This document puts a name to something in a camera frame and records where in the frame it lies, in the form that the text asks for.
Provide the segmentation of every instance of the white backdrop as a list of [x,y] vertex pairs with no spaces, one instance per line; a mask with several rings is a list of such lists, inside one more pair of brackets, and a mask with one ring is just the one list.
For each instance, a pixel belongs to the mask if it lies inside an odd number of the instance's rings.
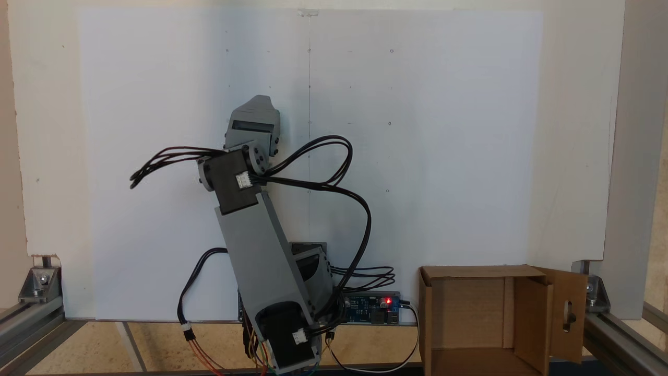
[[[164,147],[220,147],[255,94],[281,111],[281,150],[324,134],[353,143],[341,186],[374,214],[362,266],[395,266],[406,299],[421,265],[527,261],[539,12],[90,9],[80,20],[98,318],[174,319],[198,256],[224,245],[215,195],[194,163],[133,191],[127,178]],[[326,180],[344,158],[311,154],[291,176]],[[335,265],[350,263],[359,204],[271,193],[289,240],[325,241]],[[211,264],[187,315],[233,320],[230,264]]]
[[[591,11],[573,1],[320,9],[310,19],[289,6],[194,3],[73,1],[52,7],[44,24],[53,35],[15,43],[35,24],[13,30],[13,58],[27,62],[14,74],[28,248],[61,258],[68,316],[175,319],[196,259],[224,243],[215,198],[195,166],[133,191],[128,177],[162,147],[220,146],[230,111],[255,94],[281,111],[278,160],[309,133],[350,138],[343,186],[374,213],[363,264],[396,266],[408,299],[424,264],[568,269],[602,258],[622,1],[591,1]],[[31,4],[15,15],[41,14]],[[49,65],[38,69],[42,59]],[[36,105],[48,111],[24,111]],[[286,172],[317,179],[341,157],[318,151]],[[290,240],[327,241],[338,266],[349,262],[360,208],[298,189],[270,193]],[[193,320],[236,318],[224,256],[207,264],[186,305]]]

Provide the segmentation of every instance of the metal rail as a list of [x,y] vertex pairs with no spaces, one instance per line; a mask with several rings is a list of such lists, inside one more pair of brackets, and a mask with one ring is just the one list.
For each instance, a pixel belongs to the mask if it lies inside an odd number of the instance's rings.
[[668,314],[645,302],[643,304],[643,318],[660,331],[668,334]]
[[587,314],[584,341],[584,347],[615,375],[668,375],[668,354],[612,314]]

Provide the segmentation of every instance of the cardboard box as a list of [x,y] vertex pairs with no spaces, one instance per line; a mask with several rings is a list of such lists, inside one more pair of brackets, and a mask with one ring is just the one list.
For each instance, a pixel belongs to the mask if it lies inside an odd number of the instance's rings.
[[420,268],[425,376],[547,375],[582,361],[587,276],[518,266]]

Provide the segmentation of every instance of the robotic arm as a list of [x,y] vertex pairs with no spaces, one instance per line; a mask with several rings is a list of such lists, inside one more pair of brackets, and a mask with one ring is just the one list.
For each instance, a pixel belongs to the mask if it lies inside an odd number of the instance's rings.
[[218,198],[216,215],[250,324],[269,342],[276,372],[286,373],[320,361],[321,337],[306,332],[319,327],[316,313],[334,283],[324,245],[290,244],[269,195],[251,181],[278,153],[280,129],[271,99],[255,96],[230,116],[227,153],[198,160],[198,168]]

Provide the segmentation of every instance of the box handle hole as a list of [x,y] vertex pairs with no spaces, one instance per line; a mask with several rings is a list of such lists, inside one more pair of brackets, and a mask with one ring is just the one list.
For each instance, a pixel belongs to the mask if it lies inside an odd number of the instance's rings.
[[573,303],[569,300],[564,302],[564,332],[570,332],[570,325],[577,320],[577,317],[573,313]]

